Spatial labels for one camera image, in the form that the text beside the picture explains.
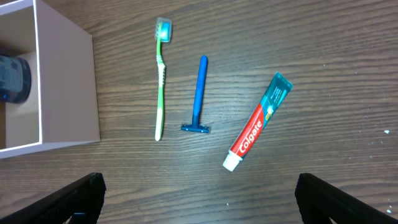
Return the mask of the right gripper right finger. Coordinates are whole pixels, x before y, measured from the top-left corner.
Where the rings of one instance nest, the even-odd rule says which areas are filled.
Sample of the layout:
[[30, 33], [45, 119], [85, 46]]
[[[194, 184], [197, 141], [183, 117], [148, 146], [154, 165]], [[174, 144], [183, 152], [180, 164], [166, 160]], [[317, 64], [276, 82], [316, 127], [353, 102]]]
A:
[[299, 175], [295, 198], [304, 224], [397, 224], [395, 218], [310, 173]]

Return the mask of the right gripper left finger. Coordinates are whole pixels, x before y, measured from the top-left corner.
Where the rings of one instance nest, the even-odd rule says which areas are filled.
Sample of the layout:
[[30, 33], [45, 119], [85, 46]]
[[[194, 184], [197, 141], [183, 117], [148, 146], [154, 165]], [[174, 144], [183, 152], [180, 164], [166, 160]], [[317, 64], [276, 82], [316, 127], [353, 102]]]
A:
[[2, 224], [96, 224], [104, 204], [103, 175], [90, 173], [39, 201], [4, 218]]

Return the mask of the clear pump soap bottle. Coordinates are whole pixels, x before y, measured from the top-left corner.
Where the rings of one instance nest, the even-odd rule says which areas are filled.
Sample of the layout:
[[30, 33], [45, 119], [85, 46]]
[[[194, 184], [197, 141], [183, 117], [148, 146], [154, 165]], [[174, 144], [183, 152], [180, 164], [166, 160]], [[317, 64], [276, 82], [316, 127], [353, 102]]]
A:
[[32, 75], [28, 62], [20, 57], [1, 54], [1, 102], [25, 102], [31, 86]]

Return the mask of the green white toothbrush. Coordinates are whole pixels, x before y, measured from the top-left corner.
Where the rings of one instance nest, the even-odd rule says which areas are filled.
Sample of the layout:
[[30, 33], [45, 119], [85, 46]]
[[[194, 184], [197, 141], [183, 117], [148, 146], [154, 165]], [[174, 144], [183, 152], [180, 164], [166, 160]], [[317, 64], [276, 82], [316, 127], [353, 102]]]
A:
[[157, 116], [155, 124], [155, 140], [160, 141], [164, 125], [164, 84], [166, 65], [162, 58], [162, 43], [171, 40], [172, 21], [163, 17], [158, 17], [155, 28], [156, 62], [158, 70], [158, 97], [157, 97]]

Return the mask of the white cardboard box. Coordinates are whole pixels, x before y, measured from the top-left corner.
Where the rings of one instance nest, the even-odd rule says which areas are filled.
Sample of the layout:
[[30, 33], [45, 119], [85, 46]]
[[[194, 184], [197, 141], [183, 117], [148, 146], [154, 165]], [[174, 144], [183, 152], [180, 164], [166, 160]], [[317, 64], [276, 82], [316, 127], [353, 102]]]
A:
[[89, 33], [43, 1], [13, 1], [1, 5], [1, 54], [32, 75], [25, 102], [1, 102], [1, 157], [100, 140]]

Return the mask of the Colgate toothpaste tube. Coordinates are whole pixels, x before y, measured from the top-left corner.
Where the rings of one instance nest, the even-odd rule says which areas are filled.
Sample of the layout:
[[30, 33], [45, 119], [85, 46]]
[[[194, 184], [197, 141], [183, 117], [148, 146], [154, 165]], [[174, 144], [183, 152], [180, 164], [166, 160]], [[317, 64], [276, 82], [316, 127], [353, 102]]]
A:
[[276, 72], [245, 127], [228, 151], [223, 167], [232, 172], [251, 150], [268, 122], [293, 88], [280, 72]]

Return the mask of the blue disposable razor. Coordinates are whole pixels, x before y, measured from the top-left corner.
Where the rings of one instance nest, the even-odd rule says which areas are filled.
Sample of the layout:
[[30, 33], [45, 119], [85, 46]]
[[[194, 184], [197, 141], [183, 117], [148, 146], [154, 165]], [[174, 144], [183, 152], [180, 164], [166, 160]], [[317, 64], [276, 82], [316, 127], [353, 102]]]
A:
[[197, 76], [197, 85], [195, 89], [195, 97], [193, 102], [192, 123], [183, 124], [182, 131], [191, 131], [196, 133], [210, 133], [210, 127], [200, 125], [200, 115], [203, 104], [203, 97], [205, 92], [206, 74], [208, 68], [208, 57], [202, 55]]

